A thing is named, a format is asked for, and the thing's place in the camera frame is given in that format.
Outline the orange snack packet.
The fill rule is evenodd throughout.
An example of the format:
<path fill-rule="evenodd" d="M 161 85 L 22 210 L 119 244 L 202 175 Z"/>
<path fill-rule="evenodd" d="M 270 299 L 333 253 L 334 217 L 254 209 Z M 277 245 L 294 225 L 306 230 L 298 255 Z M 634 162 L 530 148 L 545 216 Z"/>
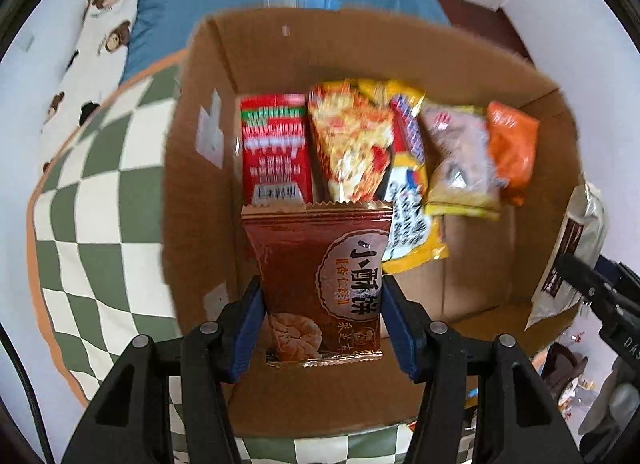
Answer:
<path fill-rule="evenodd" d="M 486 119 L 501 198 L 520 207 L 533 176 L 539 121 L 496 101 L 487 106 Z"/>

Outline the clear yellow pastry packet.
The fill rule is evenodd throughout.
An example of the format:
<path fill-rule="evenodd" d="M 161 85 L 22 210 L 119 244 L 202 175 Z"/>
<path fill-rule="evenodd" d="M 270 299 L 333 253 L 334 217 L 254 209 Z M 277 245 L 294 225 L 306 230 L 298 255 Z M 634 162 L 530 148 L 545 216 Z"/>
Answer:
<path fill-rule="evenodd" d="M 426 212 L 497 220 L 500 194 L 485 117 L 468 106 L 427 101 L 420 118 L 439 153 L 428 186 Z"/>

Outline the green white checkered mat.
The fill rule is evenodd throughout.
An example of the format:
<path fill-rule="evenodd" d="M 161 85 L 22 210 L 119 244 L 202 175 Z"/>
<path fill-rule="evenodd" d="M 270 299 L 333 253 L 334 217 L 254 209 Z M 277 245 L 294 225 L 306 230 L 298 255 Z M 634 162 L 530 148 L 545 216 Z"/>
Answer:
<path fill-rule="evenodd" d="M 29 274 L 56 367 L 88 406 L 134 336 L 179 337 L 162 262 L 166 140 L 186 52 L 156 62 L 72 134 L 30 206 Z M 267 311 L 265 369 L 278 348 L 314 346 L 310 317 Z M 293 371 L 277 372 L 277 377 Z M 236 438 L 245 463 L 402 463 L 416 423 L 324 437 Z"/>

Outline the wall outlet left wall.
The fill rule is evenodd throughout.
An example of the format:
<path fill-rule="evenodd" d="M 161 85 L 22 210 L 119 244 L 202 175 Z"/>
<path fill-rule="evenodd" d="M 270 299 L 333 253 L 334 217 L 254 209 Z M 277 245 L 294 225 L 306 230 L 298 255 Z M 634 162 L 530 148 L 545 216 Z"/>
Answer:
<path fill-rule="evenodd" d="M 20 49 L 22 52 L 28 52 L 32 47 L 34 41 L 35 36 L 33 34 L 23 34 L 23 36 L 16 39 L 18 49 Z"/>

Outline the white bear print pillow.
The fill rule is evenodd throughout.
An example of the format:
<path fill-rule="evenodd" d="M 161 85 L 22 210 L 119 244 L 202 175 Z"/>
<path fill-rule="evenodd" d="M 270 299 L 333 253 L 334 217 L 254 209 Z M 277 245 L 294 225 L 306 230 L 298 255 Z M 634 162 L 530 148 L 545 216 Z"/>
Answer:
<path fill-rule="evenodd" d="M 50 101 L 38 144 L 46 168 L 68 136 L 118 87 L 124 73 L 139 0 L 86 0 L 81 28 Z"/>

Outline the yellow instant noodle packet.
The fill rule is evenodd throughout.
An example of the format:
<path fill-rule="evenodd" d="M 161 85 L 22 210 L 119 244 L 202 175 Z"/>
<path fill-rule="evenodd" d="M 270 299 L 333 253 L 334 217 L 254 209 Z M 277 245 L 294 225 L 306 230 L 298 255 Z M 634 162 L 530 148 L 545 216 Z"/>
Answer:
<path fill-rule="evenodd" d="M 393 205 L 387 273 L 449 256 L 442 221 L 425 210 L 428 174 L 418 124 L 424 101 L 423 91 L 393 79 L 325 82 L 307 96 L 329 199 Z"/>

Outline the red green spicy strip packet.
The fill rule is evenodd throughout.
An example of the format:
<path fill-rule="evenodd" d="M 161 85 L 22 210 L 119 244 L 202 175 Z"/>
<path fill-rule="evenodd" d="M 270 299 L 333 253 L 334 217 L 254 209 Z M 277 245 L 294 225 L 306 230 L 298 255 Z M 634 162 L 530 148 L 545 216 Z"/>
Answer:
<path fill-rule="evenodd" d="M 242 181 L 246 205 L 311 201 L 306 115 L 306 98 L 300 93 L 242 98 Z"/>

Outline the white snack packet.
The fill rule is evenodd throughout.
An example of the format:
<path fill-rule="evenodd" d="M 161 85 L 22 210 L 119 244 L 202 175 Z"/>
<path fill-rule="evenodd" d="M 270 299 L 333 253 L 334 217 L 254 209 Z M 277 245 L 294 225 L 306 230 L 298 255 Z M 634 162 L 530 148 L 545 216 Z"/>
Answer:
<path fill-rule="evenodd" d="M 525 328 L 555 317 L 582 300 L 554 267 L 561 255 L 572 255 L 593 268 L 608 234 L 608 212 L 601 191 L 584 180 L 574 188 L 547 267 L 532 297 L 532 311 Z"/>

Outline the brown crisp cake packet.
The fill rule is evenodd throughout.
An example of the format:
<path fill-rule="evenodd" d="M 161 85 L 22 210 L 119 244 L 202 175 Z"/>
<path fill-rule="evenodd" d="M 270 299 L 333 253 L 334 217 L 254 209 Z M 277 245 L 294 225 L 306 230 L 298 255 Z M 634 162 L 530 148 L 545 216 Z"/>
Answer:
<path fill-rule="evenodd" d="M 246 206 L 241 221 L 264 296 L 274 366 L 381 357 L 384 202 Z"/>

